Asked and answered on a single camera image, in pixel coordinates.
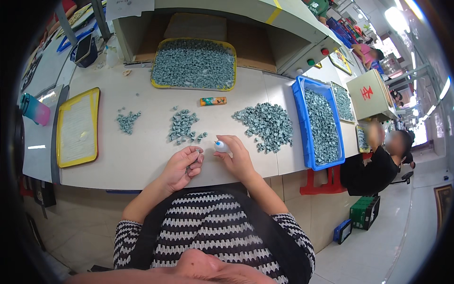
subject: hand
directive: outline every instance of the hand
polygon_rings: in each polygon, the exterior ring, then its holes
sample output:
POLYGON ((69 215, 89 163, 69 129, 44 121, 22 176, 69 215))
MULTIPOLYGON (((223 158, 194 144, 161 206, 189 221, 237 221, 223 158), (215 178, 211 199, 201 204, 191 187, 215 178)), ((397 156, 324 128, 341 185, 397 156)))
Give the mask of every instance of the hand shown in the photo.
POLYGON ((241 140, 234 135, 216 135, 219 140, 232 151, 233 158, 228 153, 214 152, 214 156, 223 160, 227 170, 242 183, 248 182, 255 178, 258 173, 254 170, 249 152, 244 147, 241 140))
POLYGON ((380 123, 372 121, 367 126, 366 138, 367 144, 373 149, 381 145, 380 141, 380 132, 379 132, 380 123))
POLYGON ((188 146, 176 152, 167 162, 160 179, 169 194, 183 189, 193 177, 202 171, 203 149, 197 146, 188 146))

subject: red stool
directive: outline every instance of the red stool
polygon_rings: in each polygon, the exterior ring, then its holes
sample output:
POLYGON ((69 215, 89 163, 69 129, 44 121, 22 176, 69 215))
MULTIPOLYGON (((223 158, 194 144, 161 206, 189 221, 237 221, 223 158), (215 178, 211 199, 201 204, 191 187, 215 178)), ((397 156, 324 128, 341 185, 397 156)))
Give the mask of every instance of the red stool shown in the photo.
POLYGON ((300 194, 332 194, 347 191, 341 185, 341 166, 337 165, 328 168, 328 183, 322 184, 321 187, 314 187, 314 170, 307 170, 307 184, 300 187, 300 194))

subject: striped shirt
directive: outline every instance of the striped shirt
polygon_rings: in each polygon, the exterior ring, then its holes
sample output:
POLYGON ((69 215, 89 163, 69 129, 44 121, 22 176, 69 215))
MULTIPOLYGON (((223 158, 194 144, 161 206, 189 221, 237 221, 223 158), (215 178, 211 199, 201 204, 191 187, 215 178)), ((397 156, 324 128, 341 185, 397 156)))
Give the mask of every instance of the striped shirt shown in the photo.
MULTIPOLYGON (((290 213, 271 217, 295 240, 300 253, 308 257, 313 273, 314 248, 295 218, 290 213)), ((137 222, 122 220, 118 223, 113 257, 115 269, 130 262, 141 229, 142 224, 137 222)), ((177 265, 187 249, 199 249, 224 262, 252 266, 277 283, 288 283, 278 262, 230 194, 196 192, 175 199, 162 222, 150 268, 177 265)))

